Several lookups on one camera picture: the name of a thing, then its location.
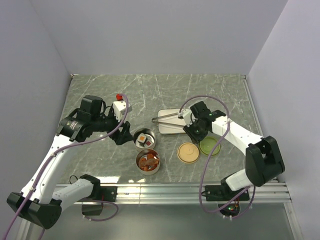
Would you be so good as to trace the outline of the beige round lid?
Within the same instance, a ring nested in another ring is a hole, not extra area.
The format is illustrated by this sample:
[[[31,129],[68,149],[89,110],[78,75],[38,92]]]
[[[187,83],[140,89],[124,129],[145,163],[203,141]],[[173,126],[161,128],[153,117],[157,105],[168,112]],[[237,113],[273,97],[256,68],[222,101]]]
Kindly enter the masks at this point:
[[[183,163],[193,164],[199,159],[200,151],[195,144],[185,142],[178,147],[177,156]]]

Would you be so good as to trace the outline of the large orange fish piece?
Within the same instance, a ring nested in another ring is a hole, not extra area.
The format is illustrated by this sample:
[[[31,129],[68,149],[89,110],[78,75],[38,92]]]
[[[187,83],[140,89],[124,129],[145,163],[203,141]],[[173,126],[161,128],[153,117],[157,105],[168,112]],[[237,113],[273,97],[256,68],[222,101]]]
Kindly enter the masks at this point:
[[[147,172],[149,170],[148,160],[146,158],[141,158],[138,162],[138,167],[142,170]]]

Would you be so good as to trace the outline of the orange chicken wing piece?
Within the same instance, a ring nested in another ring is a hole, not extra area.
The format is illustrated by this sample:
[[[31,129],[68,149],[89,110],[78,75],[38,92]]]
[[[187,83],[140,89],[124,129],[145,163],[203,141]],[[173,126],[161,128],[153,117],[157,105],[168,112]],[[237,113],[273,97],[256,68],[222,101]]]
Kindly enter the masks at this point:
[[[146,155],[146,164],[147,165],[154,165],[158,160],[158,157],[156,155],[153,155],[153,154],[147,154]]]

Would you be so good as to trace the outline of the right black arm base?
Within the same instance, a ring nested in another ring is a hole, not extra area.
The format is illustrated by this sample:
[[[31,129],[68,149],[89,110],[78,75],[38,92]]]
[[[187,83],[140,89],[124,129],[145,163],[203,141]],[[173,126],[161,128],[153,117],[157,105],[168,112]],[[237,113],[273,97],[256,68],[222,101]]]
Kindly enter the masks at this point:
[[[232,191],[227,185],[219,184],[207,184],[204,186],[204,190],[201,192],[201,198],[207,202],[228,202],[236,199],[240,201],[249,201],[250,195],[246,188]]]

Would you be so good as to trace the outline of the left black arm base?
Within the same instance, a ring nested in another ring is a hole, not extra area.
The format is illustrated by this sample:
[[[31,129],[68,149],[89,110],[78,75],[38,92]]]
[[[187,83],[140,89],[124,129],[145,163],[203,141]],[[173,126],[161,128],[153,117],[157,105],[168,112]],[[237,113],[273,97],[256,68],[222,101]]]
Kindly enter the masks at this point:
[[[91,194],[85,197],[84,201],[107,201],[115,202],[117,198],[118,187],[115,185],[94,185]]]

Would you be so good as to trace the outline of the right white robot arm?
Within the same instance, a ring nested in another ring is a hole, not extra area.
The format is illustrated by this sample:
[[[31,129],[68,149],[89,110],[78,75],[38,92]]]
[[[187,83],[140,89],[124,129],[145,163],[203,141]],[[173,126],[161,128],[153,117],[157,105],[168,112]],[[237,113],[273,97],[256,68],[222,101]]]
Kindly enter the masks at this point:
[[[285,171],[285,164],[276,139],[255,134],[228,118],[227,114],[211,111],[203,101],[180,110],[184,132],[199,144],[208,133],[227,140],[245,156],[245,167],[221,180],[214,191],[226,200],[232,200],[245,187],[261,187]]]

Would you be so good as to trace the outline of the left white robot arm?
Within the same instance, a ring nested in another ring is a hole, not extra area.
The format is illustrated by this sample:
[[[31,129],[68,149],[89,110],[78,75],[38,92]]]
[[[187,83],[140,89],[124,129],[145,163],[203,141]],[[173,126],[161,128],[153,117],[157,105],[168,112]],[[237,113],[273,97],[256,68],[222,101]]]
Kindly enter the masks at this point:
[[[88,138],[93,133],[103,133],[101,140],[109,137],[118,146],[132,141],[131,125],[126,120],[131,110],[123,93],[110,106],[101,97],[83,97],[80,106],[60,121],[52,145],[31,180],[20,192],[8,196],[6,202],[15,216],[48,230],[79,200],[100,201],[101,181],[94,176],[84,174],[59,191],[56,185],[76,151],[91,143]]]

